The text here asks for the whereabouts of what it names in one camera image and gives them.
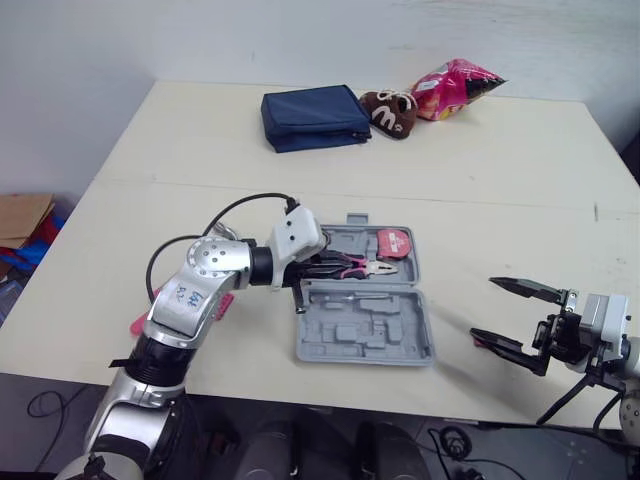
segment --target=gray tool case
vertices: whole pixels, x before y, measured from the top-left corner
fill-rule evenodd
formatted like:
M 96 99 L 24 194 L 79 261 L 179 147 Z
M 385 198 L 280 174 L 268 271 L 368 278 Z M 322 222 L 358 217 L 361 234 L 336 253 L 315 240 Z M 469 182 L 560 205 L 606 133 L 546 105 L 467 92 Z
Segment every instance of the gray tool case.
M 347 225 L 322 225 L 327 248 L 376 260 L 378 230 L 404 231 L 411 252 L 401 260 L 382 259 L 396 267 L 389 275 L 365 280 L 306 280 L 304 313 L 298 315 L 298 358 L 307 362 L 429 366 L 433 336 L 422 292 L 415 242 L 406 227 L 367 225 L 366 214 L 347 215 Z

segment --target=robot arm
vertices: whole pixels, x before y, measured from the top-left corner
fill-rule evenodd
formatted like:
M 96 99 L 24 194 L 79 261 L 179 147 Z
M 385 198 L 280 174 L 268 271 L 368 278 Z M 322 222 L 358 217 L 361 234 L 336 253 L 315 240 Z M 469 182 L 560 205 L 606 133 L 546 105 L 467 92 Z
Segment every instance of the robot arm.
M 597 433 L 609 410 L 622 400 L 620 424 L 627 441 L 640 446 L 640 338 L 625 333 L 631 316 L 629 300 L 623 295 L 587 297 L 582 315 L 576 313 L 578 292 L 521 278 L 495 277 L 490 281 L 517 295 L 537 298 L 560 306 L 560 313 L 538 323 L 532 347 L 538 352 L 528 355 L 522 343 L 502 335 L 472 328 L 470 333 L 481 346 L 510 362 L 544 376 L 551 357 L 560 360 L 584 377 L 536 422 L 546 423 L 585 387 L 600 385 L 617 392 L 614 400 L 600 412 L 594 422 Z
M 196 240 L 158 293 L 129 358 L 112 363 L 118 371 L 87 432 L 85 455 L 57 478 L 133 480 L 162 465 L 180 422 L 185 375 L 220 300 L 248 285 L 292 286 L 287 266 L 325 244 L 318 222 L 302 206 L 274 226 L 265 247 L 217 236 Z

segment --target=pink snack bag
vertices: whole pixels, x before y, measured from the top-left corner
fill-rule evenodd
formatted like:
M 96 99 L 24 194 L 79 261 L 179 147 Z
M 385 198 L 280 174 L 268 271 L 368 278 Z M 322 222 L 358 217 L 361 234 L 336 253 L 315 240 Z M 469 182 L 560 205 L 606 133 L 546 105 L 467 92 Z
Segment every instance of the pink snack bag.
M 418 116 L 444 120 L 506 80 L 462 58 L 455 58 L 420 78 L 410 89 Z

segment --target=sticker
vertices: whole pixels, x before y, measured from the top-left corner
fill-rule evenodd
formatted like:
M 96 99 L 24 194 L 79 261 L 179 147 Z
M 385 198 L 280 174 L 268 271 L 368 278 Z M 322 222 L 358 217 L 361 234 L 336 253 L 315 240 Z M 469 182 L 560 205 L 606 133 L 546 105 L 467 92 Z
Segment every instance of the sticker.
M 391 232 L 389 234 L 389 241 L 391 242 L 391 244 L 390 244 L 391 251 L 393 253 L 398 253 L 398 238 L 396 237 L 396 233 L 395 232 Z

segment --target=pliers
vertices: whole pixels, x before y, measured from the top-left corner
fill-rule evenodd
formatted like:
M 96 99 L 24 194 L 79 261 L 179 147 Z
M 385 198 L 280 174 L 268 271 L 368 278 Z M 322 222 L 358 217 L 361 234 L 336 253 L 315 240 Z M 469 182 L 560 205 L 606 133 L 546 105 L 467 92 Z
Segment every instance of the pliers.
M 398 273 L 398 268 L 378 260 L 368 260 L 364 255 L 347 255 L 336 250 L 322 250 L 305 262 L 300 269 L 302 278 L 332 278 L 364 280 L 369 275 Z

